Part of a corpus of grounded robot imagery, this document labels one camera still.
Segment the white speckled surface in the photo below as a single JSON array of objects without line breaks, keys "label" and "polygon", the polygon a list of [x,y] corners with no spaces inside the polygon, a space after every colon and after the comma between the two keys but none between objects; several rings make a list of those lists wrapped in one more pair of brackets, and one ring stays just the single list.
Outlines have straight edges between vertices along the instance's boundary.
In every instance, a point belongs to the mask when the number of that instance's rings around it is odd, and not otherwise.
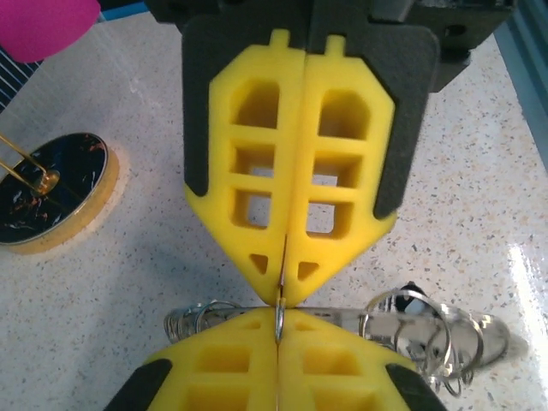
[{"label": "white speckled surface", "polygon": [[[167,345],[164,315],[211,298],[258,304],[182,193],[180,37],[149,15],[96,26],[49,59],[0,116],[26,149],[102,136],[116,195],[70,243],[0,251],[0,408],[101,409]],[[0,156],[14,160],[5,147]],[[309,304],[361,307],[414,280],[505,319],[529,355],[476,377],[449,410],[543,410],[548,392],[548,178],[493,39],[433,95],[396,228]]]}]

